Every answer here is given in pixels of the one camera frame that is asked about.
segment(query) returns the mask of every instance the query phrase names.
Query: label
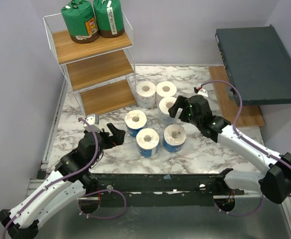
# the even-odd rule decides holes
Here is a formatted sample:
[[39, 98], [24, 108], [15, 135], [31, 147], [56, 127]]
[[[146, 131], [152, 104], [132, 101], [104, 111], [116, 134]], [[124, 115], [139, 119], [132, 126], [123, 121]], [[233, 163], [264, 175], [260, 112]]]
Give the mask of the label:
[[111, 33], [112, 35], [117, 34], [117, 28], [115, 24], [115, 17], [114, 17], [114, 12], [112, 10], [112, 7], [107, 8], [107, 13], [108, 13], [108, 19], [109, 19], [109, 24], [111, 28]]
[[92, 17], [90, 20], [85, 22], [88, 36], [91, 36], [92, 34], [98, 31], [98, 28], [95, 22], [96, 22], [95, 17]]
[[153, 149], [143, 149], [137, 143], [137, 149], [138, 149], [138, 152], [143, 157], [151, 157], [151, 156], [154, 156], [158, 152], [159, 144], [156, 147], [154, 147]]

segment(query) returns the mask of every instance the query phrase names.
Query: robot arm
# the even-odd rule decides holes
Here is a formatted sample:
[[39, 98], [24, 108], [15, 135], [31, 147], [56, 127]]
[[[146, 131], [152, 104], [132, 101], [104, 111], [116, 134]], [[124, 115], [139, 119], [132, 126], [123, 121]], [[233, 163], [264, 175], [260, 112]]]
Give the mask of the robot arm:
[[240, 131], [237, 135], [229, 121], [212, 114], [208, 101], [202, 95], [190, 98], [179, 96], [169, 109], [170, 116], [175, 117], [179, 109], [182, 109], [179, 116], [181, 121], [195, 125], [202, 135], [236, 151], [260, 171], [260, 173], [248, 173], [226, 170], [224, 182], [229, 188], [262, 192], [269, 200], [278, 204], [291, 193], [291, 170], [273, 159], [273, 157], [279, 158], [291, 166], [290, 153], [281, 155], [260, 145]]
[[[119, 130], [109, 123], [107, 127], [112, 133], [110, 136], [108, 132], [96, 125], [97, 116], [89, 117], [87, 121], [96, 132], [97, 159], [104, 149], [124, 143], [126, 133], [124, 130]], [[90, 163], [96, 149], [92, 132], [86, 130], [84, 133], [78, 147], [60, 159], [55, 170], [28, 198], [11, 210], [0, 211], [0, 221], [5, 227], [9, 223], [8, 233], [12, 239], [34, 238], [38, 229], [63, 207], [86, 193], [98, 190], [98, 180], [89, 172], [89, 168], [98, 160], [79, 172]]]

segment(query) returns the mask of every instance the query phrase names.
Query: screw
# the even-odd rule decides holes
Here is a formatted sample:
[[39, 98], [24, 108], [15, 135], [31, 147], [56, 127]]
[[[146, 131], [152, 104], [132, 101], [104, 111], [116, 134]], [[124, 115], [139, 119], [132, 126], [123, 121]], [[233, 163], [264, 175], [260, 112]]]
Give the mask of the screw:
[[108, 192], [111, 192], [113, 189], [114, 189], [114, 187], [113, 187], [112, 185], [108, 185], [108, 186], [107, 186], [107, 190], [108, 190]]
[[200, 188], [200, 190], [205, 190], [206, 186], [204, 184], [200, 184], [199, 188]]

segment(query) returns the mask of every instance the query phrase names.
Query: white cylinder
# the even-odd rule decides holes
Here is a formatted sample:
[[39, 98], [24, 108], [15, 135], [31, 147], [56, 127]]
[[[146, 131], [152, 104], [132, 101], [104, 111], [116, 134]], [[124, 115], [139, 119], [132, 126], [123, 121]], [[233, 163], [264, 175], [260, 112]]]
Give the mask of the white cylinder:
[[137, 84], [137, 103], [141, 108], [151, 109], [155, 105], [155, 84], [142, 81]]
[[178, 124], [171, 124], [163, 133], [163, 147], [166, 151], [174, 153], [182, 149], [186, 140], [184, 128]]
[[142, 111], [130, 111], [125, 116], [125, 123], [127, 126], [128, 134], [132, 137], [136, 137], [137, 133], [147, 127], [146, 115]]
[[144, 128], [137, 134], [137, 148], [144, 157], [155, 155], [159, 149], [159, 135], [152, 128]]
[[175, 94], [176, 86], [174, 85], [174, 83], [172, 83], [171, 81], [160, 82], [156, 86], [156, 105], [158, 105], [164, 97], [173, 97], [175, 96]]
[[174, 105], [175, 101], [175, 97], [165, 97], [160, 101], [158, 106], [158, 118], [160, 123], [170, 125], [177, 121], [177, 116], [175, 116], [175, 118], [171, 118], [168, 111]]

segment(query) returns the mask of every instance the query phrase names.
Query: cable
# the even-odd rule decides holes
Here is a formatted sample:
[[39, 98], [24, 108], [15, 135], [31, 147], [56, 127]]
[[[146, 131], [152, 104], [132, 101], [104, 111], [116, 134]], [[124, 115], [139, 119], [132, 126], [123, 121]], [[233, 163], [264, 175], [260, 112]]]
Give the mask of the cable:
[[[260, 151], [260, 152], [262, 152], [262, 153], [264, 153], [264, 154], [268, 154], [265, 150], [263, 150], [262, 148], [260, 148], [260, 147], [258, 147], [257, 145], [255, 145], [254, 143], [252, 143], [252, 142], [250, 142], [248, 139], [246, 139], [246, 138], [244, 138], [242, 135], [240, 135], [240, 133], [238, 132], [238, 130], [237, 130], [237, 128], [236, 128], [236, 123], [237, 123], [237, 121], [238, 121], [238, 119], [239, 119], [239, 116], [240, 116], [240, 114], [241, 114], [241, 112], [242, 112], [242, 107], [243, 107], [243, 101], [242, 101], [242, 96], [241, 96], [241, 94], [240, 94], [240, 92], [231, 84], [231, 83], [229, 83], [229, 82], [226, 82], [226, 81], [221, 81], [221, 80], [217, 80], [217, 81], [208, 81], [208, 82], [204, 82], [204, 83], [202, 83], [201, 85], [200, 85], [200, 87], [198, 88], [198, 91], [200, 90], [200, 89], [202, 89], [203, 88], [203, 86], [205, 86], [205, 85], [207, 85], [207, 84], [211, 84], [211, 83], [224, 83], [224, 84], [227, 84], [227, 85], [229, 85], [234, 91], [235, 91], [235, 93], [237, 94], [237, 96], [239, 97], [239, 101], [240, 101], [240, 105], [239, 105], [239, 111], [237, 112], [237, 114], [236, 114], [236, 116], [235, 116], [235, 119], [234, 119], [234, 122], [233, 122], [233, 131], [235, 132], [235, 134], [237, 135], [237, 136], [240, 136], [240, 138], [244, 141], [244, 142], [246, 142], [247, 144], [249, 144], [250, 146], [252, 146], [253, 148], [255, 148], [256, 150], [258, 150], [258, 151]], [[276, 156], [273, 156], [273, 155], [269, 155], [272, 159], [275, 159], [276, 161], [278, 161], [278, 162], [280, 162], [280, 163], [282, 163], [283, 165], [285, 165], [287, 168], [289, 168], [290, 170], [291, 170], [291, 166], [288, 164], [288, 163], [286, 163], [285, 161], [283, 161], [282, 159], [280, 159], [280, 158], [278, 158], [278, 157], [276, 157]], [[255, 209], [255, 210], [253, 210], [252, 212], [250, 212], [250, 213], [246, 213], [246, 214], [241, 214], [241, 215], [238, 215], [238, 214], [230, 214], [230, 213], [228, 213], [228, 212], [224, 212], [224, 211], [222, 211], [216, 204], [215, 204], [215, 206], [219, 209], [219, 211], [220, 212], [223, 212], [223, 213], [226, 213], [227, 215], [231, 215], [231, 216], [235, 216], [235, 217], [239, 217], [239, 216], [249, 216], [249, 215], [251, 215], [251, 214], [253, 214], [253, 213], [255, 213], [255, 212], [257, 212], [260, 208], [261, 208], [261, 206], [263, 205], [263, 202], [264, 202], [264, 195], [262, 194], [262, 198], [261, 198], [261, 202], [260, 202], [260, 204], [258, 205], [258, 207]]]
[[231, 199], [231, 196], [233, 195], [233, 189], [231, 189], [231, 193], [230, 193], [230, 195], [229, 195], [229, 197], [228, 197], [228, 199], [227, 199], [227, 202], [230, 202], [230, 199]]
[[83, 122], [84, 124], [86, 124], [87, 125], [87, 127], [89, 128], [89, 130], [91, 131], [91, 133], [93, 134], [93, 136], [94, 136], [94, 139], [95, 139], [95, 143], [96, 143], [96, 148], [95, 148], [95, 154], [94, 154], [94, 156], [92, 157], [92, 159], [90, 160], [90, 162], [86, 165], [86, 166], [84, 166], [83, 168], [81, 168], [81, 169], [79, 169], [78, 171], [76, 171], [76, 172], [73, 172], [73, 173], [71, 173], [71, 174], [68, 174], [68, 175], [66, 175], [66, 176], [64, 176], [64, 177], [62, 177], [62, 178], [59, 178], [59, 179], [56, 179], [55, 181], [52, 181], [51, 183], [49, 183], [48, 185], [46, 185], [45, 186], [45, 189], [41, 189], [38, 193], [36, 193], [17, 213], [16, 213], [16, 215], [14, 215], [13, 217], [12, 217], [12, 219], [6, 224], [6, 226], [4, 227], [4, 230], [3, 230], [3, 232], [2, 232], [2, 235], [1, 235], [1, 238], [2, 239], [5, 239], [5, 235], [6, 235], [6, 232], [7, 232], [7, 230], [8, 230], [8, 228], [9, 228], [9, 226], [10, 226], [10, 224], [17, 218], [17, 217], [20, 217], [21, 216], [21, 213], [23, 212], [23, 211], [25, 211], [25, 209], [34, 201], [34, 200], [36, 200], [36, 198], [38, 198], [39, 197], [39, 195], [41, 195], [43, 192], [45, 192], [48, 188], [50, 188], [52, 185], [54, 185], [55, 183], [58, 183], [58, 182], [60, 182], [60, 181], [62, 181], [62, 180], [66, 180], [66, 179], [68, 179], [68, 178], [70, 178], [70, 177], [72, 177], [72, 176], [74, 176], [74, 175], [77, 175], [78, 173], [81, 173], [81, 172], [83, 172], [84, 170], [86, 170], [87, 168], [89, 168], [90, 167], [90, 165], [95, 161], [95, 159], [96, 159], [96, 157], [97, 157], [97, 154], [98, 154], [98, 149], [99, 149], [99, 145], [98, 145], [98, 138], [97, 138], [97, 135], [96, 135], [96, 133], [95, 133], [95, 131], [94, 131], [94, 129], [91, 127], [91, 125], [87, 122], [87, 121], [85, 121], [83, 118], [78, 118], [78, 121], [79, 122]]
[[125, 196], [123, 195], [122, 192], [119, 192], [119, 191], [117, 191], [115, 189], [112, 189], [112, 190], [103, 189], [103, 190], [99, 190], [99, 191], [96, 191], [96, 192], [93, 192], [93, 193], [88, 193], [88, 194], [84, 195], [83, 197], [88, 197], [88, 196], [91, 196], [91, 195], [94, 195], [94, 194], [97, 194], [97, 193], [103, 193], [103, 192], [115, 192], [115, 193], [120, 194], [120, 196], [124, 200], [124, 208], [121, 210], [121, 212], [119, 212], [118, 214], [116, 214], [114, 216], [109, 216], [109, 217], [94, 216], [94, 215], [83, 213], [82, 210], [81, 210], [81, 205], [80, 205], [80, 203], [78, 203], [78, 209], [80, 211], [80, 215], [83, 214], [83, 215], [85, 215], [85, 216], [87, 216], [89, 218], [97, 218], [97, 219], [113, 219], [113, 218], [117, 218], [117, 217], [121, 216], [125, 212], [125, 210], [127, 208], [127, 200], [126, 200], [126, 198], [125, 198]]

